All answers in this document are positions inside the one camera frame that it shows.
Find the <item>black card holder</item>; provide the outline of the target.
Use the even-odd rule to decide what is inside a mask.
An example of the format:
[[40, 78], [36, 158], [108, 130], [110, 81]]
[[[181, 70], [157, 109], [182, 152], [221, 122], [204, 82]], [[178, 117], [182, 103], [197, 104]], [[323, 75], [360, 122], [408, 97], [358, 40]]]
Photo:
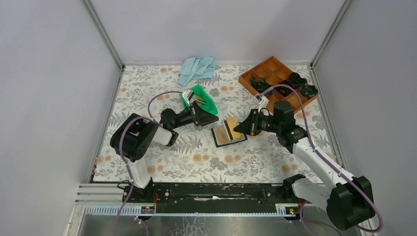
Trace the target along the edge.
[[247, 140], [247, 136], [241, 134], [238, 138], [232, 139], [224, 126], [218, 126], [211, 129], [214, 144], [217, 148], [237, 144]]

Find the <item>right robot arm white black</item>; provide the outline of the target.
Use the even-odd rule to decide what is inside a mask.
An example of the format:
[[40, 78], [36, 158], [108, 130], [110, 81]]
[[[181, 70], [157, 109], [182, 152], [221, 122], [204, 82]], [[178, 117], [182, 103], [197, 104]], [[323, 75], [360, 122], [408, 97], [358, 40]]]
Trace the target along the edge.
[[252, 109], [248, 117], [234, 131], [257, 136], [262, 131], [274, 133], [281, 146], [301, 159], [322, 181], [315, 184], [298, 176], [285, 180], [284, 200], [293, 203], [307, 200], [324, 210], [332, 224], [347, 230], [376, 215], [372, 186], [364, 177], [356, 177], [333, 160], [323, 156], [308, 132], [296, 124], [294, 110], [288, 101], [275, 102], [272, 115]]

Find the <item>green plastic bin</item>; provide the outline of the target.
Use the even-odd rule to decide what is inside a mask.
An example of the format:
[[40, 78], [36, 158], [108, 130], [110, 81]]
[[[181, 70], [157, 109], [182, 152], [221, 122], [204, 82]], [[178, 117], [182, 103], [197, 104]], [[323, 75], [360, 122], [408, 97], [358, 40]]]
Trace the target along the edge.
[[206, 101], [205, 105], [199, 104], [199, 106], [203, 110], [205, 110], [205, 111], [207, 111], [207, 112], [209, 112], [213, 115], [218, 114], [218, 110], [217, 110], [217, 107], [216, 107], [213, 99], [209, 96], [209, 94], [203, 89], [203, 87], [201, 85], [197, 84], [197, 85], [195, 85], [195, 86], [193, 86], [189, 89], [193, 90], [196, 95], [199, 95], [199, 96], [201, 96], [205, 99], [205, 101]]

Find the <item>gold credit card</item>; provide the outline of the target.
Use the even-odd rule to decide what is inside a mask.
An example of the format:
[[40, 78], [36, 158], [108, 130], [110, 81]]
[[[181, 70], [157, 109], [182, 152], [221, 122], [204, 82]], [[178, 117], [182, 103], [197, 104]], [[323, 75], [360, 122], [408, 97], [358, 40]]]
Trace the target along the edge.
[[229, 134], [223, 126], [216, 127], [214, 132], [219, 145], [225, 145], [230, 142]]

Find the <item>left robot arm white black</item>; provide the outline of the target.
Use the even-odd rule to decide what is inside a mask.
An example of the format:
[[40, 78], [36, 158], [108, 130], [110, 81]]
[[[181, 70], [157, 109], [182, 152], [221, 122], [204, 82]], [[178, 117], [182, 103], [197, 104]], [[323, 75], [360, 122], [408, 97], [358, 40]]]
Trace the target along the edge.
[[153, 190], [148, 186], [151, 176], [145, 161], [151, 143], [171, 147], [179, 136], [176, 128], [189, 124], [205, 126], [217, 121], [218, 116], [203, 110], [197, 102], [180, 113], [172, 109], [163, 110], [159, 124], [136, 113], [131, 114], [112, 135], [110, 146], [127, 165], [131, 183], [135, 186], [134, 196], [140, 202], [147, 202], [152, 197]]

